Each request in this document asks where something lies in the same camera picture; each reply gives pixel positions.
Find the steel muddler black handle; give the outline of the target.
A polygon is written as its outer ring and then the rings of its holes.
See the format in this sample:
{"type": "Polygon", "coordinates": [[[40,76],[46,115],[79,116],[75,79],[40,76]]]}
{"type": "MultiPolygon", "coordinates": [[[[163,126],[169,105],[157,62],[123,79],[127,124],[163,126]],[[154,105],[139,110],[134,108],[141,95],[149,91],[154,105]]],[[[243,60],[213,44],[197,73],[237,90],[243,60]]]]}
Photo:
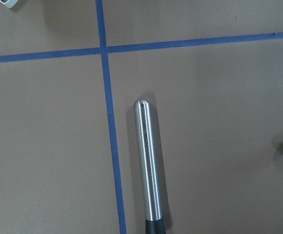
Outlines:
{"type": "Polygon", "coordinates": [[[134,113],[145,208],[145,233],[164,234],[166,231],[162,216],[149,102],[143,98],[136,100],[134,113]]]}

